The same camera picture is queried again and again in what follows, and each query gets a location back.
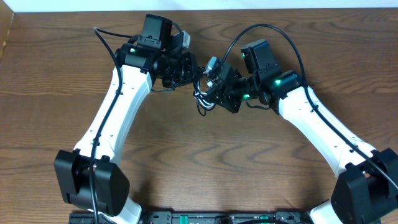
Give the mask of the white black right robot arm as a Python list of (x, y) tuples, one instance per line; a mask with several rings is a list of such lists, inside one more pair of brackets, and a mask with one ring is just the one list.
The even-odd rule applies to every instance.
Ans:
[(241, 49), (248, 77), (219, 58), (204, 69), (207, 102), (237, 113), (258, 99), (292, 123), (325, 158), (337, 181), (332, 196), (309, 211), (313, 223), (375, 223), (397, 209), (397, 154), (376, 150), (352, 133), (317, 98), (303, 76), (283, 72), (266, 40)]

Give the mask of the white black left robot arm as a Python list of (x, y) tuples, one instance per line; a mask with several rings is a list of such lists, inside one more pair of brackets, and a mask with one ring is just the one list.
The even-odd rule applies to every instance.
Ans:
[(157, 79), (165, 91), (192, 83), (199, 74), (188, 51), (189, 35), (177, 24), (146, 15), (139, 35), (127, 36), (110, 51), (114, 62), (107, 94), (84, 136), (71, 151), (61, 150), (54, 168), (62, 198), (79, 208), (70, 223), (139, 223), (141, 206), (129, 198), (130, 183), (120, 163), (136, 113)]

